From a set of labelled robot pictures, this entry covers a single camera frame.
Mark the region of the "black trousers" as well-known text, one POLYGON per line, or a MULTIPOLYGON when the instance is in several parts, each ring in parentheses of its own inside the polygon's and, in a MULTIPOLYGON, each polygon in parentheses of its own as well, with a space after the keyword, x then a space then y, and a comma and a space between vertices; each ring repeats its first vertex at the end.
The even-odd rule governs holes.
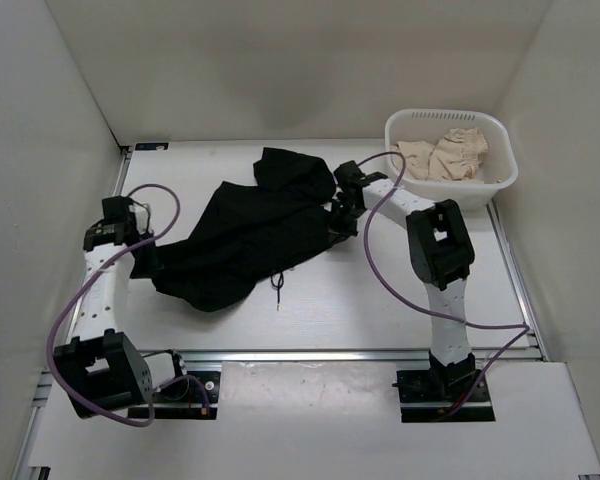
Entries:
POLYGON ((159 293, 216 312, 349 238, 325 207, 336 182, 324 159, 266 147, 253 171, 255 185, 222 182, 190 235, 158 247, 159 293))

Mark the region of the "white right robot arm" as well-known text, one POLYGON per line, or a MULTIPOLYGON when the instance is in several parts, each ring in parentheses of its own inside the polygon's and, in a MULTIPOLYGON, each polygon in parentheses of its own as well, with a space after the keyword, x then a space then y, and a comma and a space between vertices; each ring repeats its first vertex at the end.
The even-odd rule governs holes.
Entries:
POLYGON ((382 173, 363 173, 353 161, 340 165, 334 176, 339 192, 331 201, 332 245, 355 236, 364 213, 379 214, 406 231, 411 267, 429 301, 424 309, 432 325, 429 387, 440 399, 456 397, 477 372, 464 305, 475 251, 459 206, 417 197, 382 173))

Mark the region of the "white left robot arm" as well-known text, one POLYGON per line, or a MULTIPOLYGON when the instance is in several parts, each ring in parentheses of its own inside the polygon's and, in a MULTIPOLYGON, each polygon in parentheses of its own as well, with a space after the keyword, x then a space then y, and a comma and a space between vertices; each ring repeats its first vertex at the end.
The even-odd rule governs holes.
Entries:
POLYGON ((168 400, 186 395, 190 377, 171 349, 142 355, 122 332, 129 283, 163 269, 151 229, 150 207, 130 197, 102 201, 103 218, 83 241, 91 286, 80 301, 71 339, 52 350, 56 374, 74 392, 81 418, 146 404, 160 392, 168 400))

